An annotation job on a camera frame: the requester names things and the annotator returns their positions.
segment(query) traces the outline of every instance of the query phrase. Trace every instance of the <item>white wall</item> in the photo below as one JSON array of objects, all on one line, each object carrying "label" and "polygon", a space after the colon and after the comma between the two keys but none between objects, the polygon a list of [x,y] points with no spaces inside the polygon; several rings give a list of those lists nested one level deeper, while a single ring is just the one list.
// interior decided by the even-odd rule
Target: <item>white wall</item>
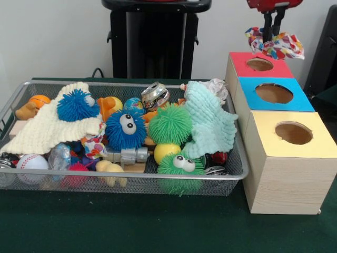
[{"label": "white wall", "polygon": [[[304,0],[286,12],[281,31],[296,34],[305,48],[305,61],[288,61],[302,85],[334,3]],[[264,24],[246,0],[213,0],[199,18],[193,78],[224,78],[229,51],[248,51],[244,32]],[[0,0],[0,106],[17,85],[34,76],[88,77],[101,67],[111,77],[109,30],[110,12],[99,0]]]}]

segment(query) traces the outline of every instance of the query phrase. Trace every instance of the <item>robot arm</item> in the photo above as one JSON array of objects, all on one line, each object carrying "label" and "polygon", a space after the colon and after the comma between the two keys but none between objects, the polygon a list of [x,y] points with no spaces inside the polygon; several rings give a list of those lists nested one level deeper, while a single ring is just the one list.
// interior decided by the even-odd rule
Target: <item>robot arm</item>
[{"label": "robot arm", "polygon": [[[270,41],[272,35],[280,32],[281,21],[285,10],[300,5],[303,0],[247,0],[250,8],[257,8],[264,15],[263,42]],[[274,24],[272,14],[277,12]]]}]

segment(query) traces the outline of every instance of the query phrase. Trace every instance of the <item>blue puffer ball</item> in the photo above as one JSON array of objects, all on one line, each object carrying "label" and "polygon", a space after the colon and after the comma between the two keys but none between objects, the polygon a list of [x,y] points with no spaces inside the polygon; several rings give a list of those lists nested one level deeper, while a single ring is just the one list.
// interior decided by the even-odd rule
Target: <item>blue puffer ball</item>
[{"label": "blue puffer ball", "polygon": [[79,89],[64,94],[57,105],[58,118],[67,122],[97,117],[99,113],[100,107],[90,93]]},{"label": "blue puffer ball", "polygon": [[147,136],[145,121],[133,110],[119,110],[111,114],[105,133],[109,145],[116,151],[140,148]]}]

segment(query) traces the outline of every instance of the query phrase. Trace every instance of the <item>yellow ball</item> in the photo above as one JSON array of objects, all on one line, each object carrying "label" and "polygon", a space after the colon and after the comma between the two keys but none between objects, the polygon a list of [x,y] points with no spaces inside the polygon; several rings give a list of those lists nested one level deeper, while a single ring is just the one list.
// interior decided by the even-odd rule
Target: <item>yellow ball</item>
[{"label": "yellow ball", "polygon": [[158,144],[154,149],[154,160],[160,164],[162,159],[168,154],[176,154],[181,151],[180,146],[175,144]]},{"label": "yellow ball", "polygon": [[115,100],[115,107],[113,107],[113,109],[115,111],[118,111],[118,110],[122,110],[123,109],[123,103],[122,101],[119,99],[119,98],[116,98],[115,96],[112,96],[112,98]]}]

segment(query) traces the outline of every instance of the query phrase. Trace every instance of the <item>red square panel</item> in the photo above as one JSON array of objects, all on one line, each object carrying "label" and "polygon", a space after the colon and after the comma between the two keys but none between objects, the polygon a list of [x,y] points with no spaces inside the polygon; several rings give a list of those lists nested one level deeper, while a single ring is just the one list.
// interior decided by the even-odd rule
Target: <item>red square panel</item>
[{"label": "red square panel", "polygon": [[231,52],[230,56],[238,77],[294,78],[285,60],[274,60],[262,53],[251,52]]}]

